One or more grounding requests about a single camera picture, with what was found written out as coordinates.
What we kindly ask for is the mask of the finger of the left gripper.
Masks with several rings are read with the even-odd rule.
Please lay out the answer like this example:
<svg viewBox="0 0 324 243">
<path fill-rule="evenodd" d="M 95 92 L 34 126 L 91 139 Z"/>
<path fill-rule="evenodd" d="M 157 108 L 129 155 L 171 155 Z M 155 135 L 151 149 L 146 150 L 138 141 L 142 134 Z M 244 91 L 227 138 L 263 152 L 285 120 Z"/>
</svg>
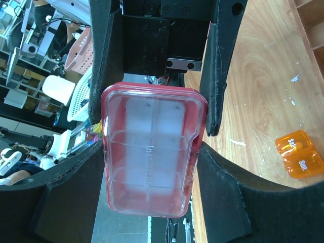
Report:
<svg viewBox="0 0 324 243">
<path fill-rule="evenodd" d="M 122 10 L 119 1 L 89 1 L 93 39 L 93 68 L 88 102 L 92 125 L 101 119 L 101 95 L 123 71 Z"/>
<path fill-rule="evenodd" d="M 208 136 L 217 136 L 220 130 L 229 66 L 247 3 L 247 0 L 215 1 L 213 7 L 199 86 L 209 105 Z"/>
</svg>

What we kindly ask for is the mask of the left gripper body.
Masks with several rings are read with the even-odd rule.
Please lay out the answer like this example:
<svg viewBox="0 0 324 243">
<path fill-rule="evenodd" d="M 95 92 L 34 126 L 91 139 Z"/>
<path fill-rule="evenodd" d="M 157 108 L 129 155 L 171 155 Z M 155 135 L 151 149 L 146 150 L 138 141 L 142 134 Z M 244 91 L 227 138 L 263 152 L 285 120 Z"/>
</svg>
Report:
<svg viewBox="0 0 324 243">
<path fill-rule="evenodd" d="M 121 13 L 123 73 L 201 71 L 214 1 L 112 1 Z"/>
</svg>

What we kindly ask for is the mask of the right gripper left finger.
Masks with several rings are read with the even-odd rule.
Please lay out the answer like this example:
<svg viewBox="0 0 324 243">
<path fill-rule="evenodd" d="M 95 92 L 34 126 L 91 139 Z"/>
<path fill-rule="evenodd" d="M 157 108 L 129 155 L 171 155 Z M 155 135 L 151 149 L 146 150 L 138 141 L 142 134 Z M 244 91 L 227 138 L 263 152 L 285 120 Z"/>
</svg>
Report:
<svg viewBox="0 0 324 243">
<path fill-rule="evenodd" d="M 104 171 L 101 140 L 1 186 L 1 242 L 91 242 Z"/>
</svg>

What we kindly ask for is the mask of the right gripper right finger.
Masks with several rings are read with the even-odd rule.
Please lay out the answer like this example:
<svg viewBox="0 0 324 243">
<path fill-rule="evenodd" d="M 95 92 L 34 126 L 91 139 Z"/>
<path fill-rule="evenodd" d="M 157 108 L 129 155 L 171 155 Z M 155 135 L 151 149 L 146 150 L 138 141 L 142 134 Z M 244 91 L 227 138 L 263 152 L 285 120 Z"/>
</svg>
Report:
<svg viewBox="0 0 324 243">
<path fill-rule="evenodd" d="M 323 183 L 271 182 L 205 143 L 197 171 L 209 242 L 323 242 Z"/>
</svg>

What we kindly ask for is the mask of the pink pill organizer box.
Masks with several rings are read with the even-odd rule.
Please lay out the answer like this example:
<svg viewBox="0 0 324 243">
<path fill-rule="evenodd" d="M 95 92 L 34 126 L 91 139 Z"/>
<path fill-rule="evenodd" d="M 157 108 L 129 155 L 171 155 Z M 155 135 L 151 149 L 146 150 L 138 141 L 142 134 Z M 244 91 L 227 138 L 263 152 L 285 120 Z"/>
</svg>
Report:
<svg viewBox="0 0 324 243">
<path fill-rule="evenodd" d="M 186 212 L 208 113 L 196 90 L 119 82 L 101 96 L 109 207 L 179 218 Z"/>
</svg>

